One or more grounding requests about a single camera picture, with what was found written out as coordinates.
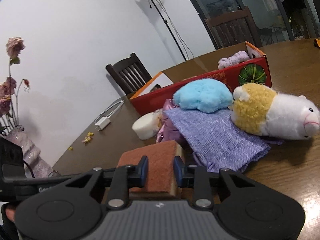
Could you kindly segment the dried pink rose bouquet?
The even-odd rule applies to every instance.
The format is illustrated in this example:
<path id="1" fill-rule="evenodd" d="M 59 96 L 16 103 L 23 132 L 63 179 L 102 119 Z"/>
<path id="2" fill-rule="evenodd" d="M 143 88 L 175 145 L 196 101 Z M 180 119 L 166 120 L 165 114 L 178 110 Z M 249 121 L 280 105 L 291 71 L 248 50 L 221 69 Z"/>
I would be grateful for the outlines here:
<path id="1" fill-rule="evenodd" d="M 6 44 L 6 51 L 9 57 L 8 77 L 1 83 L 1 135 L 8 135 L 14 128 L 20 127 L 18 113 L 18 96 L 21 87 L 24 91 L 30 90 L 30 82 L 27 79 L 21 79 L 17 82 L 11 73 L 12 65 L 20 64 L 20 53 L 25 49 L 24 40 L 21 37 L 11 37 Z"/>

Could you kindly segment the sliding glass door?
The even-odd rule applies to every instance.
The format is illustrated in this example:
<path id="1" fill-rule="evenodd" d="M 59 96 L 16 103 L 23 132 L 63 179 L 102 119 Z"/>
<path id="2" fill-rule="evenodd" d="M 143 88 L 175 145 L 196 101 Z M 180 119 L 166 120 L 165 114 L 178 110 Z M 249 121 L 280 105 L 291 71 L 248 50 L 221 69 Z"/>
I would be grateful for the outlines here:
<path id="1" fill-rule="evenodd" d="M 248 8 L 260 43 L 268 44 L 319 37 L 319 0 L 190 0 L 216 49 L 222 48 L 217 29 L 208 21 Z"/>

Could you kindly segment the mauve satin scrunchie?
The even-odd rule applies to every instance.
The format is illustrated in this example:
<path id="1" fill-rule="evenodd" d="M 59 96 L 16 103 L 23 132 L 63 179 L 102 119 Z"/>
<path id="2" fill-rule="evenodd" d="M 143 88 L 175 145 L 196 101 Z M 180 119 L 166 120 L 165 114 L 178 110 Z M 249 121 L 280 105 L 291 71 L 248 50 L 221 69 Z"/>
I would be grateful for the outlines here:
<path id="1" fill-rule="evenodd" d="M 156 143 L 165 141 L 176 141 L 178 144 L 184 142 L 184 137 L 173 125 L 165 111 L 177 108 L 172 99 L 167 99 L 162 107 L 161 127 L 157 133 Z"/>

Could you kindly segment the studio light on stand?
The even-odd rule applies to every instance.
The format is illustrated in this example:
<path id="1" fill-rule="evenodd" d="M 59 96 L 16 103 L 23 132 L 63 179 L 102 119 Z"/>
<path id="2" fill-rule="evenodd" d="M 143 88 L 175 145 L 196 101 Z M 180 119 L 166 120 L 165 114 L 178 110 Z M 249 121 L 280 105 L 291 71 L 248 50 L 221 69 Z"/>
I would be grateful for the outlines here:
<path id="1" fill-rule="evenodd" d="M 149 6 L 151 8 L 154 7 L 158 12 L 160 18 L 162 19 L 167 30 L 172 36 L 172 39 L 175 42 L 180 54 L 182 55 L 183 60 L 187 61 L 187 60 L 190 60 L 190 57 L 194 58 L 193 52 L 191 51 L 189 46 L 186 44 L 184 39 L 181 37 L 180 33 L 175 27 L 162 1 L 161 0 L 148 0 L 148 1 L 149 1 Z"/>

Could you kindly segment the small yellow pink trinkets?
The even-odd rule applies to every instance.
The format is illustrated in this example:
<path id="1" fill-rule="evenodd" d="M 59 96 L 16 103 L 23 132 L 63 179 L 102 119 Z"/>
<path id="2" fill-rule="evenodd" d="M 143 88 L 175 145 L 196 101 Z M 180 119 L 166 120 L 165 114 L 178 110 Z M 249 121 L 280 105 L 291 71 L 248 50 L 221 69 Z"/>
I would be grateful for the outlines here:
<path id="1" fill-rule="evenodd" d="M 88 132 L 87 135 L 85 136 L 84 140 L 82 141 L 82 143 L 87 144 L 88 142 L 90 142 L 93 139 L 94 133 L 92 132 Z"/>

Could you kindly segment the yellow white plush toy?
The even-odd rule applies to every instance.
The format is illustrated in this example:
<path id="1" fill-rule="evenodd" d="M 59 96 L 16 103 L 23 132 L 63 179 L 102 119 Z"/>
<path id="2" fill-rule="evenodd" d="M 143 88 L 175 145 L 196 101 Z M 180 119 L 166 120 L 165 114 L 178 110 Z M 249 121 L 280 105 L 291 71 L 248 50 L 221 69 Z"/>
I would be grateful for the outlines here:
<path id="1" fill-rule="evenodd" d="M 233 92 L 231 120 L 243 131 L 284 140 L 306 140 L 319 131 L 319 110 L 305 96 L 246 83 Z"/>

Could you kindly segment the dark wooden chair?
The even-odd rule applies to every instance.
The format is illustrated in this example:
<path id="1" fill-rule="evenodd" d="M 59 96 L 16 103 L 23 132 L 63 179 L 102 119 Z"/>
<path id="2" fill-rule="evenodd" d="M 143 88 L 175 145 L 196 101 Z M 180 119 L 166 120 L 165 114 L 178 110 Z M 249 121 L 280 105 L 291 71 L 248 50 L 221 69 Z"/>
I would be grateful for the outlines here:
<path id="1" fill-rule="evenodd" d="M 218 49 L 249 42 L 257 48 L 262 47 L 257 26 L 248 7 L 227 12 L 214 18 L 206 19 Z"/>
<path id="2" fill-rule="evenodd" d="M 152 79 L 135 53 L 115 64 L 108 64 L 106 70 L 126 95 L 138 91 Z"/>

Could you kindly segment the red cardboard box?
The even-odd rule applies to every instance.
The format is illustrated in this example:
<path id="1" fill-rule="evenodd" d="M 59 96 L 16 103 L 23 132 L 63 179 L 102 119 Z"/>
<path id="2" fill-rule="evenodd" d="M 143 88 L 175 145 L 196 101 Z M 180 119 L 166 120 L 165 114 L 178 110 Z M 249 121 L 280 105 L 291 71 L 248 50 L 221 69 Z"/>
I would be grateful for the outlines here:
<path id="1" fill-rule="evenodd" d="M 245 51 L 249 60 L 224 69 L 218 69 L 218 61 Z M 260 49 L 245 41 L 230 47 L 198 56 L 155 75 L 139 89 L 130 102 L 140 115 L 163 107 L 165 100 L 183 85 L 198 79 L 211 78 L 224 83 L 232 92 L 248 82 L 272 86 L 267 56 Z"/>

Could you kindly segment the purple knitted cloth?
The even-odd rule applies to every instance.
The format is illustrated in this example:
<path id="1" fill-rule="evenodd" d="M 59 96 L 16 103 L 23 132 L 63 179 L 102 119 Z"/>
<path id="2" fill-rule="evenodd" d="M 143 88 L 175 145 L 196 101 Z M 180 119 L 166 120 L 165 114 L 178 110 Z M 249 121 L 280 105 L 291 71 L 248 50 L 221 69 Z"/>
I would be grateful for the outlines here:
<path id="1" fill-rule="evenodd" d="M 271 149 L 256 135 L 237 128 L 227 108 L 215 113 L 173 108 L 165 114 L 193 150 L 195 161 L 209 172 L 230 168 L 242 173 Z"/>

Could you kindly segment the brown scouring sponge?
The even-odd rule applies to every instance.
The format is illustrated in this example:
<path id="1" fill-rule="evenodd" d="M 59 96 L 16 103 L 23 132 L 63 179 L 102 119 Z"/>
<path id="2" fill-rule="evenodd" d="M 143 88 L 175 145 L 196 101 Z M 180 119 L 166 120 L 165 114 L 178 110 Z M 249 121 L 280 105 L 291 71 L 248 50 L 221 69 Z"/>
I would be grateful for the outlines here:
<path id="1" fill-rule="evenodd" d="M 127 151 L 121 155 L 118 166 L 137 165 L 142 156 L 149 159 L 149 170 L 144 188 L 134 187 L 129 191 L 132 199 L 175 199 L 181 190 L 174 176 L 174 157 L 184 159 L 184 151 L 175 141 L 165 141 Z"/>

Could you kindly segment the dark wooden chair left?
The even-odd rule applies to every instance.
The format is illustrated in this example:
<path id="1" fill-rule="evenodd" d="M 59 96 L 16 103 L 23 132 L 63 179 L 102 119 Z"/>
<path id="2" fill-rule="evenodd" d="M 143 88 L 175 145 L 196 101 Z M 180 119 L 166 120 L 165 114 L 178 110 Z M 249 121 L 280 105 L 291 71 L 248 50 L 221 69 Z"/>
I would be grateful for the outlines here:
<path id="1" fill-rule="evenodd" d="M 138 91 L 152 79 L 135 53 L 115 64 L 108 64 L 106 70 L 126 95 Z"/>

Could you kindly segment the blue fluffy plush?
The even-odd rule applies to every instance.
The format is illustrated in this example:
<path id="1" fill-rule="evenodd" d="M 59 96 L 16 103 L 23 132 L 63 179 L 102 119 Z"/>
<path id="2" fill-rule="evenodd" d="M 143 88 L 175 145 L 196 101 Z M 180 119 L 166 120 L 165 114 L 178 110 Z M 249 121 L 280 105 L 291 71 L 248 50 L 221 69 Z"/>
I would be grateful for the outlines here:
<path id="1" fill-rule="evenodd" d="M 200 79 L 187 83 L 174 93 L 172 99 L 181 109 L 204 113 L 214 113 L 227 108 L 233 102 L 228 87 L 215 79 Z"/>

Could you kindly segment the dark wooden chair middle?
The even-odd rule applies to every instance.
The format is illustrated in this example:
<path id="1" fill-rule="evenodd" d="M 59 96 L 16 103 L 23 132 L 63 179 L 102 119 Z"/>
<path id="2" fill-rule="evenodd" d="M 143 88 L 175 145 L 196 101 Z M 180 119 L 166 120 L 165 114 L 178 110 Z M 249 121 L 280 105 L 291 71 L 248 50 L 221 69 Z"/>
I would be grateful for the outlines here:
<path id="1" fill-rule="evenodd" d="M 206 19 L 218 49 L 249 42 L 257 48 L 262 47 L 257 26 L 248 7 L 227 12 L 214 18 Z"/>

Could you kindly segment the purple textured vase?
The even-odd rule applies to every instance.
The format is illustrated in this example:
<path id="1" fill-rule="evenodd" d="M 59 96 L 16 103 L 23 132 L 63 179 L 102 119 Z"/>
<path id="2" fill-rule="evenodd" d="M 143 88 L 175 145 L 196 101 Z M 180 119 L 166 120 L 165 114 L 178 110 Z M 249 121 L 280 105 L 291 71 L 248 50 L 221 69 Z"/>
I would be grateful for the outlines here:
<path id="1" fill-rule="evenodd" d="M 24 165 L 25 174 L 28 178 L 47 178 L 58 176 L 59 173 L 45 162 L 41 156 L 41 150 L 33 143 L 28 135 L 23 131 L 22 127 L 16 127 L 6 138 L 22 148 L 23 160 L 28 164 Z"/>

